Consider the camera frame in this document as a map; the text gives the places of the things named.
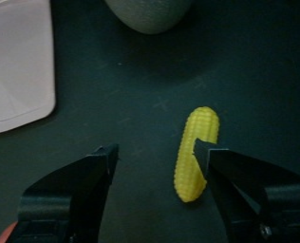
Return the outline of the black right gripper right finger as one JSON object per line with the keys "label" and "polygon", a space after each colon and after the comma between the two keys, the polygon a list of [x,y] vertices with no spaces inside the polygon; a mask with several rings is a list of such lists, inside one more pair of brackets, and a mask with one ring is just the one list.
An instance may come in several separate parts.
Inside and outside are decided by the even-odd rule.
{"label": "black right gripper right finger", "polygon": [[203,140],[193,155],[229,243],[300,243],[300,175]]}

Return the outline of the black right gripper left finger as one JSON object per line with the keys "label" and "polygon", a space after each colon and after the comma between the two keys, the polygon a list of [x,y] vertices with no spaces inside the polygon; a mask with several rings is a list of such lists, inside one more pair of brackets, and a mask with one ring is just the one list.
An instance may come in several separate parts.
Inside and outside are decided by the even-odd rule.
{"label": "black right gripper left finger", "polygon": [[98,243],[118,146],[100,147],[25,191],[6,243]]}

